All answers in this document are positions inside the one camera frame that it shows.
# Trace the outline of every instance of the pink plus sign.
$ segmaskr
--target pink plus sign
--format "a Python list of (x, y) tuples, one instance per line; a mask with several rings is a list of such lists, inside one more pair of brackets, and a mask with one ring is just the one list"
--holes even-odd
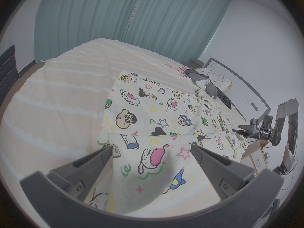
[(139, 193), (141, 193), (141, 191), (143, 191), (143, 189), (142, 189), (141, 187), (138, 187), (136, 190), (137, 190)]

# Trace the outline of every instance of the teal curtain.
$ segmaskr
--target teal curtain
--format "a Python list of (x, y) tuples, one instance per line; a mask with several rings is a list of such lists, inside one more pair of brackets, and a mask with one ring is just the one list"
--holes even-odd
[(120, 40), (175, 61), (198, 58), (231, 0), (42, 0), (36, 61), (96, 38)]

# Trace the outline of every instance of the white headboard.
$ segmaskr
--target white headboard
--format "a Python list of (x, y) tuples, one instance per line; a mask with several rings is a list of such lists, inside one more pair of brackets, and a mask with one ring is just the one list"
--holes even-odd
[(263, 120), (264, 114), (268, 114), (271, 108), (260, 94), (240, 75), (230, 68), (210, 58), (205, 67), (213, 69), (215, 72), (227, 77), (232, 81), (233, 86), (224, 91), (230, 98), (231, 103), (246, 121), (257, 118), (258, 122)]

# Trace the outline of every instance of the drawer handle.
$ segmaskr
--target drawer handle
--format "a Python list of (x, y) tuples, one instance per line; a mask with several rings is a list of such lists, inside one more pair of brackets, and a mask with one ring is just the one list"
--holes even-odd
[(260, 163), (260, 160), (259, 160), (259, 159), (256, 160), (256, 164), (257, 164), (258, 166), (261, 166), (261, 163)]

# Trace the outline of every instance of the bed sheet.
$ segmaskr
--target bed sheet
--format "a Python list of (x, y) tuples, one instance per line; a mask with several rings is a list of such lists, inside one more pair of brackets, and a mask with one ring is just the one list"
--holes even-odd
[[(48, 60), (14, 95), (0, 125), (1, 174), (21, 207), (41, 227), (47, 225), (19, 180), (36, 170), (46, 174), (100, 148), (96, 140), (104, 106), (120, 72), (148, 74), (179, 91), (197, 89), (165, 64), (180, 66), (155, 52), (100, 38)], [(245, 124), (234, 108), (228, 109), (219, 99), (210, 100), (222, 105), (233, 127)], [(217, 194), (211, 186), (209, 190), (202, 194), (202, 208), (214, 204)], [(191, 210), (192, 205), (185, 207)]]

